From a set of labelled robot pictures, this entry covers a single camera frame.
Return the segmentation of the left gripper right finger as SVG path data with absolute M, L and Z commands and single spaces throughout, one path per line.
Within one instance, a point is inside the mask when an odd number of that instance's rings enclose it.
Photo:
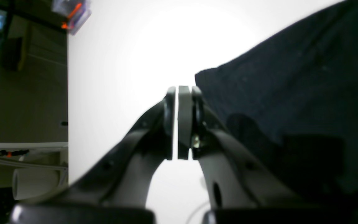
M 178 88 L 178 159 L 200 163 L 211 210 L 204 224 L 349 224 L 358 193 L 304 199 L 236 140 L 197 86 Z

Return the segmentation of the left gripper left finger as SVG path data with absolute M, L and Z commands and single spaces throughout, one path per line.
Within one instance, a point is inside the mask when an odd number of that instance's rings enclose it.
M 65 190 L 14 206 L 11 224 L 155 224 L 145 208 L 156 169 L 173 156 L 176 88 L 146 111 L 124 138 Z

